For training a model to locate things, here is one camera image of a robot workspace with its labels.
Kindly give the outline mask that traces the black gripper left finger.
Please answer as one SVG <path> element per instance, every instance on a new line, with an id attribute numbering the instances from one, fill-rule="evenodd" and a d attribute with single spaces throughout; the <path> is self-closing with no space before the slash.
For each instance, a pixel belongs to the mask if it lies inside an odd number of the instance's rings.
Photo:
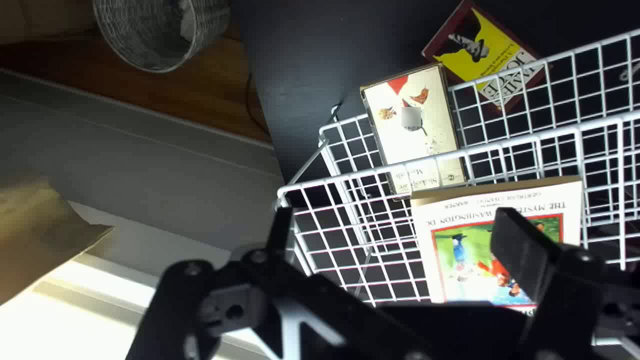
<path id="1" fill-rule="evenodd" d="M 290 226 L 291 226 L 291 210 L 277 209 L 265 241 L 265 254 L 269 258 L 282 258 L 286 254 Z"/>

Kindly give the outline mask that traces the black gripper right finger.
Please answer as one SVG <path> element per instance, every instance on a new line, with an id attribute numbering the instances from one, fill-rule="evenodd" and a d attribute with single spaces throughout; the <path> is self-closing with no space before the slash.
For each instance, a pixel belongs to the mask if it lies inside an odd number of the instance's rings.
<path id="1" fill-rule="evenodd" d="M 562 253 L 556 242 L 541 234 L 517 210 L 498 209 L 489 251 L 535 307 L 550 307 Z"/>

